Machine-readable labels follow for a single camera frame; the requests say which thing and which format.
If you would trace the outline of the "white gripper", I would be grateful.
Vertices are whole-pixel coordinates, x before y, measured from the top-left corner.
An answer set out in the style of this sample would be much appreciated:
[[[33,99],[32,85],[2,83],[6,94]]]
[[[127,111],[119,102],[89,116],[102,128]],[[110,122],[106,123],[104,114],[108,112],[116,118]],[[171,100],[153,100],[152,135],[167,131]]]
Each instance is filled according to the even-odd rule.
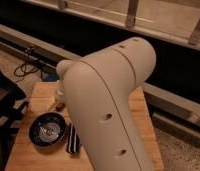
[[[64,89],[63,89],[63,82],[62,80],[57,81],[57,89],[56,89],[56,96],[57,99],[61,102],[64,102]],[[49,99],[49,105],[53,106],[56,104],[56,98],[54,96],[50,97]]]

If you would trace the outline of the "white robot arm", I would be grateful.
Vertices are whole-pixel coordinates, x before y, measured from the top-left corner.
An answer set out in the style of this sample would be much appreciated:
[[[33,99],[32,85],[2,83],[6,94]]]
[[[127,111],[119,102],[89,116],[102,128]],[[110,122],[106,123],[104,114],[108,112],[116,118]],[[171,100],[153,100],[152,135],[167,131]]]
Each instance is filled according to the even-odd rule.
[[[139,37],[57,64],[56,98],[66,105],[94,171],[154,171],[129,96],[155,64],[153,46]]]

